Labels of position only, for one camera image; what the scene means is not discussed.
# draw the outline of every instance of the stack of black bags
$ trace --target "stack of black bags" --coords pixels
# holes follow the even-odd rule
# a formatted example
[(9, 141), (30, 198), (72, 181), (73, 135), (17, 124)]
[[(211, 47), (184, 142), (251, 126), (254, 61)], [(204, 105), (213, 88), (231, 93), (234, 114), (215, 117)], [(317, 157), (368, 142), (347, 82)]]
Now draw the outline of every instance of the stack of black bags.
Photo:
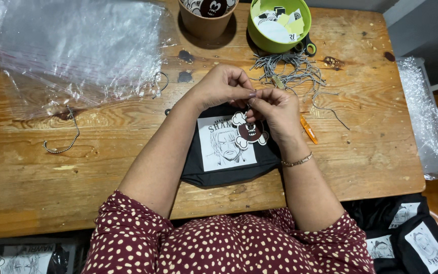
[(438, 274), (438, 226), (421, 194), (343, 202), (366, 232), (377, 274)]

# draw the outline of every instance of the polka dot blouse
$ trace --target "polka dot blouse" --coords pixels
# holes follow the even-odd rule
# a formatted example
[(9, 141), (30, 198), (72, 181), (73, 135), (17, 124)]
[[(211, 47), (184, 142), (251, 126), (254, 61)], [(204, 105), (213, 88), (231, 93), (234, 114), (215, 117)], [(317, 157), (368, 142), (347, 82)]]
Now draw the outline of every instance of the polka dot blouse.
[(169, 220), (118, 190), (99, 209), (82, 274), (375, 273), (366, 234), (347, 213), (318, 232), (286, 208)]

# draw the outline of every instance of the wood grain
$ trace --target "wood grain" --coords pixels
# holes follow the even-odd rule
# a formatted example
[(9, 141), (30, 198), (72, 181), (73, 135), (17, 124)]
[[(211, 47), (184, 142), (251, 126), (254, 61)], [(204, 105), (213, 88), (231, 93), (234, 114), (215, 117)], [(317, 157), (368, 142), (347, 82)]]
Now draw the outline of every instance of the wood grain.
[[(178, 4), (167, 1), (178, 45), (164, 48), (170, 84), (162, 95), (80, 109), (81, 135), (59, 155), (42, 148), (64, 148), (75, 135), (71, 121), (54, 115), (21, 119), (10, 109), (9, 80), (0, 72), (0, 237), (91, 228), (97, 209), (118, 186), (131, 162), (165, 118), (164, 111), (218, 63), (249, 71), (252, 53), (261, 51), (246, 34), (248, 4), (240, 3), (226, 32), (215, 41), (197, 41), (179, 23)], [(309, 144), (340, 200), (421, 192), (420, 160), (398, 69), (388, 60), (392, 48), (379, 13), (312, 8), (311, 39), (328, 92), (318, 104), (336, 109), (348, 131), (330, 111), (301, 111), (319, 138)], [(191, 56), (184, 57), (186, 51)], [(338, 66), (324, 62), (337, 59)], [(256, 88), (262, 84), (253, 81)], [(310, 89), (305, 83), (297, 91)], [(249, 182), (218, 188), (181, 183), (171, 218), (188, 218), (279, 208), (286, 205), (277, 170)]]

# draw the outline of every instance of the bracelet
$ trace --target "bracelet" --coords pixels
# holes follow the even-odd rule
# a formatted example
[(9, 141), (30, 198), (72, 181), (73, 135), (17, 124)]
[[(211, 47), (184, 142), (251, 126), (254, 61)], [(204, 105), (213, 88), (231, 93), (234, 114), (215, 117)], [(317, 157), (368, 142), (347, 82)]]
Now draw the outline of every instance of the bracelet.
[(313, 153), (311, 151), (311, 153), (307, 157), (301, 159), (300, 161), (297, 161), (295, 163), (285, 163), (284, 161), (282, 161), (281, 164), (283, 166), (288, 166), (288, 167), (301, 165), (301, 164), (305, 163), (306, 161), (310, 160), (312, 157), (313, 157)]

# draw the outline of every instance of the hand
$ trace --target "hand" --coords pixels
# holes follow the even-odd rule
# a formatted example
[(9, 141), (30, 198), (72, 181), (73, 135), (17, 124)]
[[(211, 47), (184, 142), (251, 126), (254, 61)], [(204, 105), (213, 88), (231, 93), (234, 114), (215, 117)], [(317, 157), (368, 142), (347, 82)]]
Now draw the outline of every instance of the hand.
[(267, 88), (256, 91), (256, 98), (249, 99), (251, 105), (246, 121), (254, 122), (265, 118), (271, 137), (277, 142), (282, 154), (291, 147), (305, 144), (300, 125), (298, 98), (281, 89)]
[(193, 101), (200, 112), (222, 103), (236, 102), (244, 108), (243, 99), (255, 97), (246, 72), (235, 66), (219, 64), (211, 69), (184, 97)]

